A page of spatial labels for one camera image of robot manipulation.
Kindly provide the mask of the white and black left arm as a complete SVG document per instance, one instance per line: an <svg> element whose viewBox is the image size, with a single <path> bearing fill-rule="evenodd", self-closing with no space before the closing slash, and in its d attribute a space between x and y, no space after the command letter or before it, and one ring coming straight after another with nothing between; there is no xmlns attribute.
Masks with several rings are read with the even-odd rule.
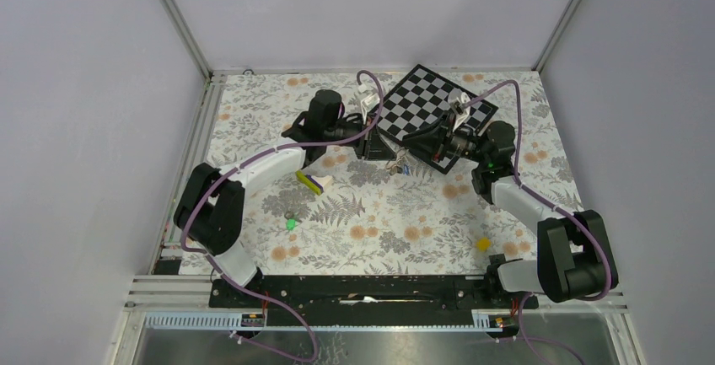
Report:
<svg viewBox="0 0 715 365"><path fill-rule="evenodd" d="M283 176L293 174L320 158L329 146L348 146L356 154L368 151L384 109L384 92L373 113L344 115L341 95L321 89L280 139L228 169L197 165L175 208L173 223L180 229L184 251L207 257L217 273L230 282L229 296L249 307L261 298L255 279L258 265L239 240L245 200ZM197 246L187 245L188 239Z"/></svg>

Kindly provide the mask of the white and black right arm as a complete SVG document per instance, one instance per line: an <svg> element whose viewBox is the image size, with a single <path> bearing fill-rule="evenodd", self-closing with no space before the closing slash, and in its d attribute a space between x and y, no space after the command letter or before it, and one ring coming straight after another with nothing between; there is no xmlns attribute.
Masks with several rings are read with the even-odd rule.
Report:
<svg viewBox="0 0 715 365"><path fill-rule="evenodd" d="M618 285L604 219L594 210L568 212L529 188L515 159L518 132L504 121L489 124L481 135L455 128L453 114L402 138L403 145L435 162L465 158L477 164L471 172L478 196L517 218L535 233L533 260L493 261L483 294L503 308L517 293L544 294L551 301L598 300Z"/></svg>

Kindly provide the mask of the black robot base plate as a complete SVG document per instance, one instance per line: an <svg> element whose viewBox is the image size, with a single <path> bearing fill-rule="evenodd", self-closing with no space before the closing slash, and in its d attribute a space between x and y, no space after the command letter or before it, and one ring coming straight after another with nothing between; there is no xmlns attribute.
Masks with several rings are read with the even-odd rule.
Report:
<svg viewBox="0 0 715 365"><path fill-rule="evenodd" d="M257 276L244 291L212 282L212 309L255 309L270 326L490 326L514 319L521 293L482 276Z"/></svg>

